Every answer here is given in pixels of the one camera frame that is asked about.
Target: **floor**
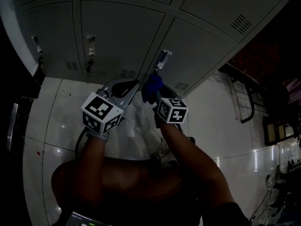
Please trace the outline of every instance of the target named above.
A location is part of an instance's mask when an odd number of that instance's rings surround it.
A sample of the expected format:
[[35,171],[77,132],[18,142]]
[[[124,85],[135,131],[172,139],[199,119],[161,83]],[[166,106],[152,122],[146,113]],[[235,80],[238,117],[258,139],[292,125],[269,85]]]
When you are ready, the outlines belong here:
[[[51,176],[62,163],[75,158],[74,147],[83,130],[81,105],[101,86],[79,81],[45,78],[40,96],[33,102],[25,134],[23,181],[33,226],[54,224],[60,216],[51,189]],[[261,103],[260,96],[254,100]],[[192,136],[224,173],[235,201],[249,218],[266,194],[266,176],[277,165],[300,159],[295,139],[266,147],[262,119],[256,106],[254,118],[241,124],[250,112],[244,86],[233,84],[216,72],[185,99],[189,115],[182,129]],[[152,106],[143,104],[138,92],[128,107],[126,120],[110,133],[105,155],[146,160],[157,150],[161,133],[155,128]]]

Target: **screen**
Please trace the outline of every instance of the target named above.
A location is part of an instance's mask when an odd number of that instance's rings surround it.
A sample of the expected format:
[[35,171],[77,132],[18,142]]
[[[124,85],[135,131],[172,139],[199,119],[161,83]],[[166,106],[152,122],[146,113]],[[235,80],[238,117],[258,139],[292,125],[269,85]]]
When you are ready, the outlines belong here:
[[77,212],[72,212],[66,226],[107,226],[108,224],[88,218]]

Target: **blue glove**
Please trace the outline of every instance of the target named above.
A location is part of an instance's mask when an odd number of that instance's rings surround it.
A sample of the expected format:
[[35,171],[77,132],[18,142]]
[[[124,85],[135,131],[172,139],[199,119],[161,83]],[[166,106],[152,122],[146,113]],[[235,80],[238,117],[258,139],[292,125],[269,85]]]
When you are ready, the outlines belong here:
[[164,84],[159,75],[151,74],[146,84],[141,90],[142,100],[144,103],[147,101],[152,105],[159,100],[157,92],[163,88]]

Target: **ventilation slot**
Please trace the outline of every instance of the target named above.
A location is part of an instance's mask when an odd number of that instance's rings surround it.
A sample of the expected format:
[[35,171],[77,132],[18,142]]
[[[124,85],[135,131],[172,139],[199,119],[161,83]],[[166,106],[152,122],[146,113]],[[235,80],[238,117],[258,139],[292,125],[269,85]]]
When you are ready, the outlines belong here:
[[252,24],[240,14],[231,26],[243,35],[252,26]]
[[184,84],[184,83],[177,83],[176,86],[174,87],[175,89],[179,89],[179,90],[187,90],[189,87],[188,84]]
[[121,70],[120,72],[120,76],[122,78],[134,78],[135,77],[135,72],[134,71],[130,71],[130,70]]
[[66,67],[68,70],[79,70],[77,64],[75,62],[65,61]]

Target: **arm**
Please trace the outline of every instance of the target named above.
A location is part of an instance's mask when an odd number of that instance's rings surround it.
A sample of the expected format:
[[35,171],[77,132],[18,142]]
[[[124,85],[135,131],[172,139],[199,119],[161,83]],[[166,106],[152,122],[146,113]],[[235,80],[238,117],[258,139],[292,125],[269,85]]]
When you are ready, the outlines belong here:
[[70,184],[70,198],[74,202],[97,206],[103,198],[102,163],[105,141],[89,137],[77,161]]
[[215,162],[174,125],[162,123],[160,128],[180,166],[199,183],[205,209],[212,211],[224,203],[234,202],[226,178]]

